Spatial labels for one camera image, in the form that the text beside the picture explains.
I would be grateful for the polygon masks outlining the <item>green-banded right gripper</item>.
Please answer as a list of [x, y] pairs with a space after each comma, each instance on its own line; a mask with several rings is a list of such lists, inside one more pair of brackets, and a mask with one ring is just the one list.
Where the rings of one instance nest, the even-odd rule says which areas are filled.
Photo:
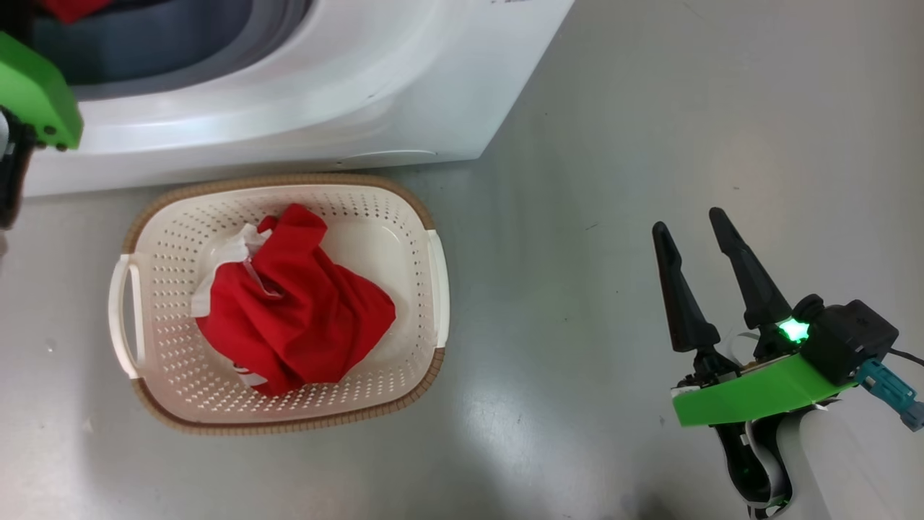
[[[722, 208], [710, 224], [733, 267], [749, 329], [789, 319], [792, 307]], [[714, 350], [720, 340], [682, 272], [682, 256], [663, 222], [653, 244], [674, 352], [706, 352], [723, 363], [710, 381], [687, 376], [672, 389], [683, 427], [707, 427], [717, 436], [733, 489], [750, 520], [847, 520], [838, 478], [850, 467], [852, 438], [836, 438], [823, 424], [827, 406], [846, 389], [822, 378], [799, 352], [745, 368]]]

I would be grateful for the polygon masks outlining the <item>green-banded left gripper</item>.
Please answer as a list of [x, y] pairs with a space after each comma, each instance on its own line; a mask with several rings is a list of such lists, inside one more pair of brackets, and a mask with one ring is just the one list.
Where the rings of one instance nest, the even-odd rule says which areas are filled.
[[35, 150], [76, 150], [84, 122], [63, 74], [27, 44], [0, 32], [0, 230], [19, 217]]

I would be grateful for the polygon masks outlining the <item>plain red garment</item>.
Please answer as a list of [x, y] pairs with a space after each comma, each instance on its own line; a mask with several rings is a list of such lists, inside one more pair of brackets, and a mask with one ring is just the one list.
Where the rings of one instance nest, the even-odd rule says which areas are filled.
[[65, 24], [72, 24], [95, 14], [113, 0], [40, 0], [42, 8]]

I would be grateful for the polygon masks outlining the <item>red garment with white trim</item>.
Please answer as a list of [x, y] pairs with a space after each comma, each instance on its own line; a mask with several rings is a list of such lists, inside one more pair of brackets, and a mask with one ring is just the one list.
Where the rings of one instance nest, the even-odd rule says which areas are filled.
[[390, 296], [321, 248], [327, 229], [299, 204], [244, 224], [195, 289], [199, 332], [245, 388], [277, 397], [337, 383], [395, 322]]

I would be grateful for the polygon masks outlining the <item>grey rubber door gasket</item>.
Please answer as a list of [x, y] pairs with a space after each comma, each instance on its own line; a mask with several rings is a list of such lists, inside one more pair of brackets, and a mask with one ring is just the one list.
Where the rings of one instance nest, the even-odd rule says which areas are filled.
[[287, 42], [314, 0], [113, 0], [72, 24], [37, 10], [33, 48], [80, 101], [201, 85]]

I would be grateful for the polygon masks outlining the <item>cream perforated basket brown rim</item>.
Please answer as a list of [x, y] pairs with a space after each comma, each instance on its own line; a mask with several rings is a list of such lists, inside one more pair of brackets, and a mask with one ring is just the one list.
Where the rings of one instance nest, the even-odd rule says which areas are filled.
[[[195, 287], [241, 227], [291, 204], [326, 221], [323, 250], [385, 290], [396, 321], [337, 383], [279, 397], [248, 388], [191, 315]], [[116, 359], [148, 412], [199, 436], [260, 436], [356, 423], [406, 409], [436, 381], [448, 343], [448, 266], [435, 221], [379, 175], [290, 173], [164, 194], [129, 228], [108, 292]]]

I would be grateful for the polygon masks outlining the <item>white front-load washing machine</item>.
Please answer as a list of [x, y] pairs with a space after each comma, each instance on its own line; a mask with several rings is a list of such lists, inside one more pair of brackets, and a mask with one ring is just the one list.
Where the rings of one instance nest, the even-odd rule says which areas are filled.
[[192, 87], [80, 101], [79, 148], [26, 196], [199, 182], [428, 150], [481, 157], [575, 0], [314, 0], [286, 43]]

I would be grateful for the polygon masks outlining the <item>round drain filter cover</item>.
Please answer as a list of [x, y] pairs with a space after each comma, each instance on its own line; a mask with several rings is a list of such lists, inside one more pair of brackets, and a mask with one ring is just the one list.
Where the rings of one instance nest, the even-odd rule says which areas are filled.
[[438, 157], [436, 152], [428, 150], [387, 150], [380, 152], [363, 152], [334, 161], [338, 169], [390, 168], [405, 167], [432, 162]]

